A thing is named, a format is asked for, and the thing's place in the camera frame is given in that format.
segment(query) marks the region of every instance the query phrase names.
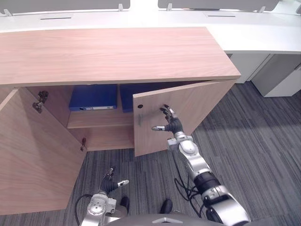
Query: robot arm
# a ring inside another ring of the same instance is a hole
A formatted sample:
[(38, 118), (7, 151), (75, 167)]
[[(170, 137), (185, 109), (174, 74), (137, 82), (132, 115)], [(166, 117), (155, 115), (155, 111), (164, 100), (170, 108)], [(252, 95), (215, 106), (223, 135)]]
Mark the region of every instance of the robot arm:
[(81, 226), (99, 226), (104, 225), (106, 221), (107, 213), (114, 214), (116, 200), (109, 198), (108, 194), (115, 189), (127, 185), (128, 180), (120, 182), (112, 181), (114, 168), (110, 168), (107, 174), (103, 177), (100, 188), (96, 194), (91, 198), (91, 201), (87, 207), (87, 214), (81, 223)]
[(167, 105), (161, 108), (168, 121), (166, 126), (155, 126), (152, 130), (171, 131), (174, 138), (168, 140), (168, 149), (181, 159), (201, 194), (204, 206), (207, 208), (208, 220), (227, 226), (243, 226), (250, 222), (245, 209), (229, 193), (227, 188), (218, 181), (204, 158), (198, 152), (198, 146), (191, 136), (184, 134), (181, 121), (175, 112)]

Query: cabinet door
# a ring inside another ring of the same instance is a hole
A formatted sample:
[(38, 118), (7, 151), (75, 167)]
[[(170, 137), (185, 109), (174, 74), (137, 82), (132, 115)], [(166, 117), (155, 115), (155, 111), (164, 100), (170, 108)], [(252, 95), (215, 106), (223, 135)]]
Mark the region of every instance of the cabinet door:
[(86, 154), (26, 89), (0, 104), (0, 215), (64, 209)]
[(0, 87), (0, 104), (11, 92), (12, 88), (9, 87)]
[(155, 125), (167, 121), (159, 108), (163, 104), (175, 110), (186, 135), (211, 112), (236, 80), (206, 81), (191, 85), (161, 89), (133, 95), (135, 156), (167, 149), (172, 133), (152, 131)]

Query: blue binder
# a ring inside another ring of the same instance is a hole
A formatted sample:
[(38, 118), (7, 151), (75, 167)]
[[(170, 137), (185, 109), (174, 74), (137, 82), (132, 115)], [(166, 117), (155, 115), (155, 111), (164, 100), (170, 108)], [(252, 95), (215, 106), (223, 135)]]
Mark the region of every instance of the blue binder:
[(69, 103), (71, 111), (115, 109), (116, 107), (116, 84), (75, 86)]

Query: door hinge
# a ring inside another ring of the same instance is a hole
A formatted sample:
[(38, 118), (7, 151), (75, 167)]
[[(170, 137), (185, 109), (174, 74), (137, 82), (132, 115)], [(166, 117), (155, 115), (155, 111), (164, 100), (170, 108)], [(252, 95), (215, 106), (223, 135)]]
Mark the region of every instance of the door hinge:
[(37, 112), (42, 112), (42, 106), (45, 104), (47, 98), (48, 98), (48, 92), (47, 91), (40, 91), (39, 94), (39, 102), (33, 103), (32, 107), (37, 110)]
[(84, 151), (84, 148), (86, 147), (86, 141), (87, 140), (85, 137), (81, 140), (81, 147), (80, 147), (81, 151)]

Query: black cable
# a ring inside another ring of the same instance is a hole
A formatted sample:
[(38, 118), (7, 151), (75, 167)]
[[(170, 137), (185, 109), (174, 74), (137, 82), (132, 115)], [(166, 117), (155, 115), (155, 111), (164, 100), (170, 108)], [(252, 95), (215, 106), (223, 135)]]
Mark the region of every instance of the black cable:
[[(175, 164), (175, 167), (176, 167), (176, 170), (177, 170), (177, 173), (178, 173), (178, 177), (180, 179), (180, 181), (179, 181), (177, 178), (174, 178), (174, 183), (175, 183), (176, 189), (177, 189), (178, 193), (182, 196), (182, 198), (190, 203), (190, 205), (193, 208), (193, 210), (195, 211), (196, 215), (199, 218), (202, 218), (202, 210), (203, 210), (204, 204), (200, 207), (200, 210), (197, 211), (197, 208), (192, 203), (192, 199), (194, 199), (197, 202), (197, 200), (195, 199), (195, 196), (200, 194), (200, 193), (199, 193), (198, 190), (195, 190), (196, 186), (194, 186), (192, 188), (189, 188), (189, 175), (188, 175), (188, 180), (187, 180), (187, 186), (185, 186), (185, 184), (183, 182), (183, 179), (181, 177), (180, 171), (179, 171), (178, 164), (177, 164), (177, 162), (175, 160), (175, 157), (174, 157), (174, 152), (171, 151), (171, 153), (172, 153), (174, 164)], [(184, 196), (180, 192), (179, 186), (185, 190), (186, 196)]]
[(74, 216), (75, 216), (75, 220), (77, 225), (79, 226), (79, 218), (77, 216), (77, 204), (79, 203), (79, 201), (83, 198), (83, 197), (92, 197), (91, 194), (83, 194), (81, 195), (75, 202), (75, 208), (74, 208)]

